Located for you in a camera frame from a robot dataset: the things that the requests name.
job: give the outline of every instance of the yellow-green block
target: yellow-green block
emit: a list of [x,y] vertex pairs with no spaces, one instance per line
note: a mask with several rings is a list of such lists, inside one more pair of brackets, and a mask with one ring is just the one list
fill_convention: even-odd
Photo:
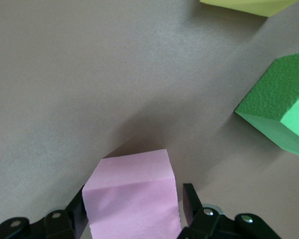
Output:
[[245,11],[260,16],[272,16],[298,0],[200,0],[200,2]]
[[235,112],[299,155],[299,53],[275,60]]

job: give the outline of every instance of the pink cube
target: pink cube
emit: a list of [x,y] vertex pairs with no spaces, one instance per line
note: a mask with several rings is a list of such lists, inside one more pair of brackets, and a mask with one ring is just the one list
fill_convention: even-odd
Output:
[[181,231],[166,149],[102,159],[82,194],[93,239],[176,239]]

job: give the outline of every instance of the metal screw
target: metal screw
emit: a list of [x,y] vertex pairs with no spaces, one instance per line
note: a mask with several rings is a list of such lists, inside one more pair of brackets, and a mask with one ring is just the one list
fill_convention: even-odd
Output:
[[52,214],[52,218],[59,218],[61,216],[60,213],[54,213]]
[[214,215],[214,212],[213,212],[213,210],[211,210],[209,208],[205,208],[204,209],[204,214],[212,216],[212,215]]
[[253,223],[253,219],[251,217],[247,216],[247,215],[241,215],[241,218],[246,223]]
[[10,227],[11,227],[11,228],[15,228],[15,227],[19,226],[20,224],[21,224],[20,221],[14,221],[14,222],[12,222],[12,223],[10,224]]

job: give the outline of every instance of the foam block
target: foam block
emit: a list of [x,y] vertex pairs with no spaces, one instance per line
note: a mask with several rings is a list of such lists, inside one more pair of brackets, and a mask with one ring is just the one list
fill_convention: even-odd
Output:
[[299,155],[299,53],[275,60],[235,112]]
[[82,194],[93,239],[176,239],[181,232],[165,149],[102,159]]
[[200,2],[245,11],[260,16],[272,16],[298,0],[200,0]]

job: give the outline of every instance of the gray tabletop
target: gray tabletop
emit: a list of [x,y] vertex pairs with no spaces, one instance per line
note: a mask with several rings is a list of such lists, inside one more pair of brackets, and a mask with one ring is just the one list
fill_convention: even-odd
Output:
[[64,208],[105,156],[167,148],[181,212],[191,182],[299,239],[299,157],[233,113],[297,52],[299,2],[267,19],[197,0],[0,0],[0,223]]

